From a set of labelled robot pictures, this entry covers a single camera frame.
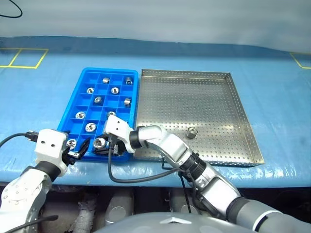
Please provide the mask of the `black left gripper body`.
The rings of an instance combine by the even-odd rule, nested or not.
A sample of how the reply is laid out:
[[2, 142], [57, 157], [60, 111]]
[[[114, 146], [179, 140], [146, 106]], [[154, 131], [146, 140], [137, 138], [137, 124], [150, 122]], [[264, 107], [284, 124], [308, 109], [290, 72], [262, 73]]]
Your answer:
[[77, 160], [80, 159], [80, 153], [71, 151], [66, 148], [62, 153], [62, 161], [65, 165], [74, 165]]

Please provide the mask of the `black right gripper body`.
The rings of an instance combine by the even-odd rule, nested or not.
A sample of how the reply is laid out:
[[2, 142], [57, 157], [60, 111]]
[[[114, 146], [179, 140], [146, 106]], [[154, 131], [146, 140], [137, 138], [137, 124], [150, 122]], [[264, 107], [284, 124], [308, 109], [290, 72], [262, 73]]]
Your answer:
[[124, 143], [115, 135], [109, 134], [107, 139], [108, 156], [122, 156], [125, 152]]

